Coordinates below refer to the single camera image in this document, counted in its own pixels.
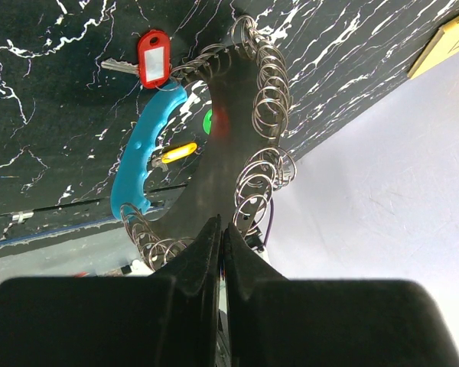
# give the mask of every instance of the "black marble surface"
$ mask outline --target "black marble surface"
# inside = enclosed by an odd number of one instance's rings
[[[244,13],[287,59],[294,100],[282,146],[299,158],[405,82],[459,0],[0,0],[0,215],[108,198],[154,92],[100,61],[136,63],[140,35],[158,28],[172,37],[177,65],[228,43]],[[189,88],[161,147],[196,140],[203,151],[203,90]],[[197,154],[152,172],[147,190],[187,181]]]

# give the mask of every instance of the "white wall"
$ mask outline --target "white wall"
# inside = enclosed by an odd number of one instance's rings
[[[416,280],[459,348],[459,54],[315,148],[274,198],[279,271]]]

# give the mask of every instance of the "red key tag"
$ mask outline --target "red key tag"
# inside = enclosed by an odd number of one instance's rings
[[[149,31],[138,42],[139,77],[145,88],[156,88],[170,76],[170,38],[162,31]]]

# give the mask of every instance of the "key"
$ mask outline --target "key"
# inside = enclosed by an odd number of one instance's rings
[[[139,75],[138,65],[133,65],[127,61],[117,61],[114,59],[104,60],[100,66],[107,70],[121,71],[123,73]]]
[[[160,167],[161,170],[162,170],[163,172],[167,172],[167,171],[168,171],[168,166],[167,166],[166,163],[163,163],[163,162],[161,161],[161,156],[160,156],[160,157],[153,158],[153,159],[151,160],[151,166],[152,166],[153,168]]]

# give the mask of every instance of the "yellow key tag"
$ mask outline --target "yellow key tag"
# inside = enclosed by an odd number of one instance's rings
[[[161,162],[165,164],[174,162],[178,159],[191,155],[192,153],[196,151],[196,149],[197,149],[197,144],[194,142],[191,142],[186,145],[182,145],[179,148],[163,153],[163,155],[161,156]]]

